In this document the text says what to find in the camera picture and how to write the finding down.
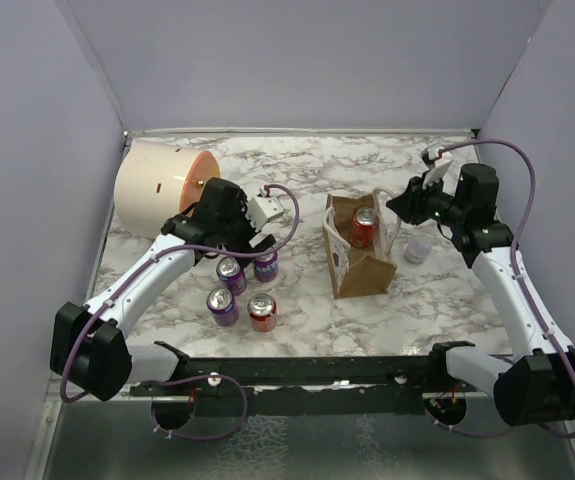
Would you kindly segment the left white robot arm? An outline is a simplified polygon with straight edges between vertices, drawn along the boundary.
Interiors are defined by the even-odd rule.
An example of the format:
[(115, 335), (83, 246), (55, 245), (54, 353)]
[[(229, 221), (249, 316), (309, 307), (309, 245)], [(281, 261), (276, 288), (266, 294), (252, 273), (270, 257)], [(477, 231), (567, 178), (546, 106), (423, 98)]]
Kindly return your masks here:
[(64, 402), (86, 395), (106, 401), (137, 383), (155, 383), (169, 395), (185, 388), (188, 371), (181, 352), (162, 342), (130, 347), (129, 334), (160, 295), (205, 254), (230, 252), (249, 262), (275, 244), (274, 238), (251, 244), (284, 211), (271, 189), (266, 185), (247, 197), (232, 182), (209, 180), (200, 199), (166, 220), (146, 253), (113, 285), (83, 305), (67, 302), (59, 308), (50, 369), (61, 378)]

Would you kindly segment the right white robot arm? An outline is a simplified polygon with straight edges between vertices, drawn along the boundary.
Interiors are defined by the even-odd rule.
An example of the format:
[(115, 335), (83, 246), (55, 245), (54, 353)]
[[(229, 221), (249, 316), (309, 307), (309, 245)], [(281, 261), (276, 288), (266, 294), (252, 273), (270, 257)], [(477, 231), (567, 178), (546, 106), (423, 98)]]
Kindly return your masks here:
[(513, 354), (506, 363), (467, 341), (437, 343), (428, 383), (448, 391), (460, 381), (487, 394), (502, 420), (516, 427), (575, 420), (575, 347), (535, 291), (511, 229), (498, 221), (493, 168), (461, 168), (454, 194), (443, 190), (442, 165), (412, 178), (386, 206), (403, 222), (432, 220), (482, 282), (503, 322)]

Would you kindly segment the jute canvas tote bag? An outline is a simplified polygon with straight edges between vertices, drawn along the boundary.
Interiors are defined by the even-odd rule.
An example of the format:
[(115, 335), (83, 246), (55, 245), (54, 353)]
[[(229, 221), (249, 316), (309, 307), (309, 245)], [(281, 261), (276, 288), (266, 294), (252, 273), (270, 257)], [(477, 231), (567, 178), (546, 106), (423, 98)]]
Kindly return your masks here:
[[(391, 198), (393, 193), (376, 187), (361, 197), (342, 197), (329, 194), (322, 219), (323, 239), (333, 297), (346, 299), (386, 294), (397, 270), (392, 259), (393, 243), (400, 231), (401, 220), (391, 226), (383, 218), (381, 194)], [(363, 207), (376, 213), (375, 233), (365, 247), (349, 242), (353, 218)]]

